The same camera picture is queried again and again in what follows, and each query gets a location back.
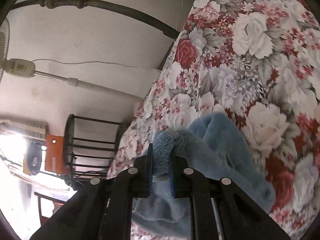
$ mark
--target black metal stool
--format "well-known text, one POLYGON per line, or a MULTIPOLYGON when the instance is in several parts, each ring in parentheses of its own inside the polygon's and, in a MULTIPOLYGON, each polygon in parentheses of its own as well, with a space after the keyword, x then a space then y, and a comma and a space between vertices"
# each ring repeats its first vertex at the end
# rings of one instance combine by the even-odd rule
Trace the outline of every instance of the black metal stool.
POLYGON ((87 118, 83 116, 76 116, 74 114, 70 114, 66 123, 65 132, 64 132, 64 141, 63 141, 63 161, 66 166, 69 167, 70 173, 69 178, 65 180, 69 181, 69 184, 73 187, 74 190, 79 190, 82 188, 84 182, 90 180, 92 177, 101 177, 102 179, 106 179, 108 169, 110 164, 113 160, 113 157, 103 157, 103 156, 95 156, 95 155, 82 155, 82 154, 75 154, 73 152, 74 148, 80 149, 88 149, 88 150, 96 150, 96 151, 106 151, 106 152, 117 152, 118 151, 118 143, 116 142, 107 142, 107 141, 98 141, 98 140, 91 140, 85 138, 76 138, 74 137, 75 133, 75 119, 82 119, 92 122, 100 122, 100 123, 108 123, 108 124, 115 124, 121 125, 120 122, 111 122, 93 118, 87 118), (104 148, 104 147, 93 147, 93 146, 86 146, 80 145, 75 143, 74 141, 83 141, 83 142, 90 142, 90 143, 99 143, 99 144, 112 144, 114 148, 104 148), (85 163, 75 163, 75 160, 78 158, 88 158, 88 159, 96 159, 96 160, 110 160, 108 165, 88 165, 85 163), (83 167, 87 168, 86 171, 77 171, 76 167, 83 167))

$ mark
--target bed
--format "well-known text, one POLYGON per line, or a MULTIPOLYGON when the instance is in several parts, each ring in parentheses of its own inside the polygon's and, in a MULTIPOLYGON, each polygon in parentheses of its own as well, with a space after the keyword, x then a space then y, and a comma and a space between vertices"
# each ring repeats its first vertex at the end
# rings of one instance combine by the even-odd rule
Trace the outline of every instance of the bed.
MULTIPOLYGON (((319 99, 319 24, 303 0, 195 0, 108 177, 132 166, 156 130, 223 112, 275 188, 269 215, 300 239, 320 209, 319 99)), ((173 238, 132 224, 132 239, 173 238)))

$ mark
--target black pipe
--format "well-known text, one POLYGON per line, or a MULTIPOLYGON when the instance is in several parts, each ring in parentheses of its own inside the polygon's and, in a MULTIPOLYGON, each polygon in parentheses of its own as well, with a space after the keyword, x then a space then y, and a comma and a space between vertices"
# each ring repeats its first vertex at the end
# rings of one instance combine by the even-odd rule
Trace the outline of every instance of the black pipe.
POLYGON ((133 18, 135 20, 138 20, 140 22, 143 22, 145 24, 148 24, 158 30, 161 30, 164 33, 164 35, 174 40, 177 39, 179 35, 179 32, 177 30, 175 30, 169 25, 163 23, 162 21, 146 13, 143 13, 136 9, 132 9, 127 6, 110 3, 102 0, 26 0, 26 1, 14 4, 11 7, 11 10, 28 6, 28 5, 35 5, 35 4, 39 4, 41 7, 46 6, 49 9, 54 9, 59 6, 76 6, 79 9, 87 6, 100 8, 100 9, 116 12, 116 13, 128 16, 130 18, 133 18))

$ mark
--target metal pole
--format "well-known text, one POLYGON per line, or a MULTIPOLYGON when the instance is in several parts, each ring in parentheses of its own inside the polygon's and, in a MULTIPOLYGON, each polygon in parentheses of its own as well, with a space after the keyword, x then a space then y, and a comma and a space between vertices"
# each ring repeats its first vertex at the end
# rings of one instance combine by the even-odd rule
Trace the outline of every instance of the metal pole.
POLYGON ((35 71, 35 76, 41 76, 41 77, 46 77, 46 78, 50 78, 50 79, 60 80, 63 82, 68 82, 68 78, 56 76, 56 75, 41 72, 41 71, 35 71))
POLYGON ((110 123, 110 124, 117 124, 117 125, 121 125, 120 122, 112 122, 112 121, 105 121, 105 120, 100 120, 100 119, 94 119, 94 118, 89 118, 89 117, 83 117, 83 116, 78 116, 75 115, 74 119, 82 119, 82 120, 88 120, 88 121, 92 121, 92 122, 103 122, 103 123, 110 123))

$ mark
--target blue towel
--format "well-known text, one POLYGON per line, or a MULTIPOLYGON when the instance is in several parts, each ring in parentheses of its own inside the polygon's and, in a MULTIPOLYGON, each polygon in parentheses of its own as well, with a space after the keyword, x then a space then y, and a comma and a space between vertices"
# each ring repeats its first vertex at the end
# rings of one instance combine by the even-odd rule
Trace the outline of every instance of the blue towel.
POLYGON ((153 141, 151 196, 134 202, 132 220, 145 230, 163 236, 191 237, 188 199, 174 199, 170 192, 169 155, 174 152, 188 166, 207 178, 232 179, 262 209, 275 202, 273 186, 255 171, 246 141, 224 114, 196 119, 188 131, 157 131, 153 141))

